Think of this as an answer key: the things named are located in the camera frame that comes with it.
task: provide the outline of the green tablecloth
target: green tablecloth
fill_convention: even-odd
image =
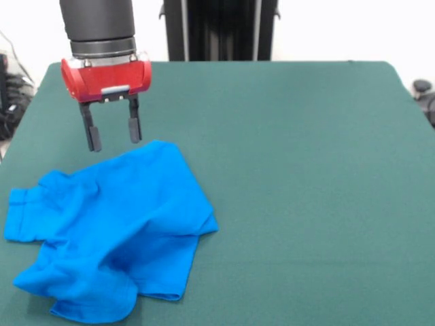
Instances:
[[[435,134],[391,66],[156,63],[140,101],[140,145],[181,147],[221,230],[182,301],[118,325],[435,324]],[[52,65],[0,166],[2,233],[11,187],[134,147],[127,102],[92,111],[100,153]],[[12,285],[38,249],[0,242],[0,325],[71,325]]]

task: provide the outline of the blue fabric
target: blue fabric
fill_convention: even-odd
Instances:
[[[13,189],[8,240],[44,240],[14,284],[55,297],[51,313],[119,321],[137,295],[179,300],[213,209],[178,148],[154,141],[72,175],[57,171]]]

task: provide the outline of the white wall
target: white wall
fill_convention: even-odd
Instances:
[[[70,57],[58,0],[2,2],[0,29],[40,82],[51,62]],[[168,59],[161,4],[133,0],[137,44],[152,60]],[[434,0],[279,0],[279,9],[273,60],[386,60],[406,86],[418,77],[435,82]]]

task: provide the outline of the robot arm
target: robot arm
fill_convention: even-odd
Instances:
[[[152,70],[146,55],[136,50],[131,0],[60,0],[60,8],[73,55],[62,60],[62,76],[79,103],[89,149],[101,150],[89,110],[95,102],[128,99],[130,137],[139,142],[137,94],[149,88]]]

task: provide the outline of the red gripper housing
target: red gripper housing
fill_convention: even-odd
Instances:
[[[130,95],[145,92],[151,85],[150,61],[132,61],[102,67],[71,68],[68,61],[60,64],[63,80],[72,98],[79,103],[101,101],[103,89],[129,86]]]

